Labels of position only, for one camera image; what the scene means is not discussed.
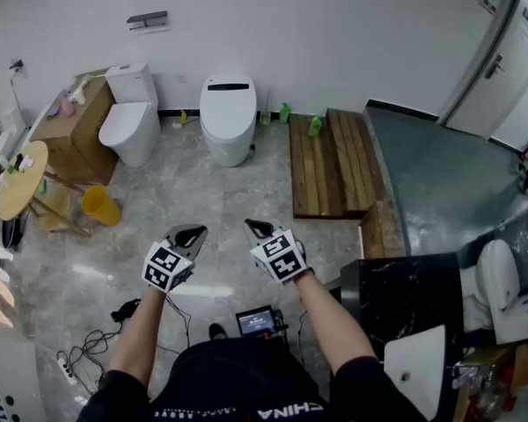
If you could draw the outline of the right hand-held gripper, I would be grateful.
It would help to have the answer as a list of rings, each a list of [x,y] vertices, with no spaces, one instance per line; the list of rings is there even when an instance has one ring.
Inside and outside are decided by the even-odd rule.
[[[285,283],[308,269],[302,245],[278,220],[244,220],[244,230],[252,257],[275,282]]]

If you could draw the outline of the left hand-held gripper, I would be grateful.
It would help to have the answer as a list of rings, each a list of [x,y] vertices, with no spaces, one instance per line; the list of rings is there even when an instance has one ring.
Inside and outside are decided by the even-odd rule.
[[[150,286],[168,294],[190,276],[194,260],[208,235],[208,228],[197,223],[174,226],[154,242],[143,262],[141,278]],[[171,245],[178,245],[178,253]]]

